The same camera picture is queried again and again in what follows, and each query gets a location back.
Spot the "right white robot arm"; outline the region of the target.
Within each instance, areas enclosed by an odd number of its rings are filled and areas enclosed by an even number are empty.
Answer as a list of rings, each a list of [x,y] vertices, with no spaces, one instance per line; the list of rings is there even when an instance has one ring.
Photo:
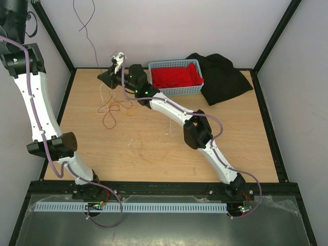
[[[139,64],[130,66],[128,73],[112,65],[97,78],[111,89],[122,86],[123,91],[133,91],[134,96],[130,100],[136,100],[142,106],[160,112],[178,123],[183,128],[185,143],[199,151],[218,174],[224,184],[225,196],[236,199],[243,193],[246,184],[243,173],[232,167],[217,146],[208,122],[212,116],[204,114],[202,110],[189,110],[169,99],[148,82],[147,74]]]

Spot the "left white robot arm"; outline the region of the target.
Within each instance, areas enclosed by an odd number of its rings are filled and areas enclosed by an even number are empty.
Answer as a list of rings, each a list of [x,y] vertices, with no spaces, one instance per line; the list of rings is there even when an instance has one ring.
[[[1,1],[1,62],[23,97],[32,129],[30,154],[45,158],[58,178],[73,176],[77,193],[97,199],[104,189],[95,172],[77,153],[73,132],[63,133],[48,98],[44,59],[36,43],[26,44],[28,1]]]

